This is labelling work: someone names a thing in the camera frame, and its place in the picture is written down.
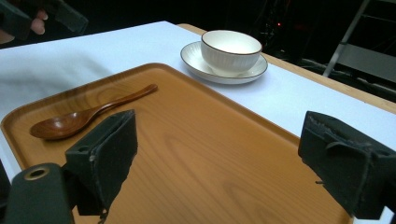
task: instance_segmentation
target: table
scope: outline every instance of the table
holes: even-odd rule
[[[227,86],[195,77],[179,53],[187,44],[199,41],[201,33],[202,30],[188,24],[176,26],[159,21],[98,35],[2,49],[0,118],[18,106],[99,78],[145,63],[165,63],[297,136],[305,112],[312,110],[341,119],[396,148],[394,103],[268,55],[264,55],[270,63],[264,76],[248,84]],[[3,135],[0,159],[10,178],[21,170]]]

